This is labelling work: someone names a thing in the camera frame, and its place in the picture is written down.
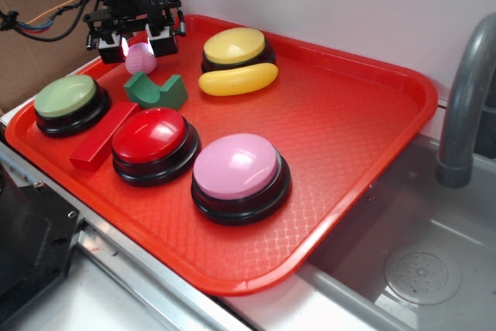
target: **stainless steel sink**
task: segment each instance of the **stainless steel sink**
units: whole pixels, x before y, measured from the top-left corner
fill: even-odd
[[[496,164],[476,156],[472,182],[445,188],[437,148],[417,136],[307,263],[413,329],[494,329]]]

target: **red block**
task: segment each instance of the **red block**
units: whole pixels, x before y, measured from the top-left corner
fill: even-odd
[[[96,171],[112,152],[115,131],[133,114],[140,111],[134,102],[117,102],[103,119],[91,129],[69,160],[76,168]]]

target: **orange tray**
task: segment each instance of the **orange tray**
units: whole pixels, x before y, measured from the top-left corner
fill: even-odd
[[[200,290],[245,295],[292,274],[368,186],[433,115],[432,83],[414,71],[265,33],[280,73],[267,88],[213,97],[198,78],[205,41],[232,23],[186,19],[179,53],[161,57],[150,78],[163,84],[180,74],[189,98],[179,110],[203,146],[232,133],[256,133],[279,150],[291,169],[288,201],[248,226],[204,219],[191,200],[191,172],[153,188],[121,182],[112,156],[96,172],[75,169],[69,156],[91,130],[63,139],[36,127],[33,104],[10,122],[8,142],[104,219]],[[127,101],[131,78],[123,64],[100,60],[92,76],[112,101]]]

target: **pink button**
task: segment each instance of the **pink button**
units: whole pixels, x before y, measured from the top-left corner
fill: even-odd
[[[263,137],[239,133],[210,143],[193,167],[198,187],[217,199],[245,198],[264,189],[277,173],[277,151]]]

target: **black button base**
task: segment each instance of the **black button base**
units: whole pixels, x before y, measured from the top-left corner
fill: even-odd
[[[217,64],[215,62],[211,62],[206,56],[205,52],[203,52],[203,61],[201,63],[201,71],[204,73],[208,73],[209,71],[217,71],[217,70],[230,70],[235,69],[237,67],[245,67],[254,64],[262,64],[264,62],[268,62],[274,64],[276,60],[276,54],[272,47],[269,44],[269,41],[265,39],[265,48],[263,51],[254,58],[250,58],[249,60],[239,62],[237,64]]]
[[[66,137],[83,132],[92,127],[107,113],[110,109],[110,97],[108,92],[98,86],[93,97],[84,106],[55,118],[41,116],[35,110],[36,125],[40,131],[48,137]]]
[[[156,186],[172,181],[189,169],[201,149],[200,137],[195,127],[185,119],[186,136],[181,145],[166,157],[144,164],[132,164],[119,158],[112,151],[113,167],[127,184],[139,187]]]
[[[240,226],[260,221],[279,209],[291,192],[291,172],[286,160],[278,154],[279,165],[272,182],[247,198],[222,200],[205,194],[195,177],[191,197],[204,217],[221,225]]]

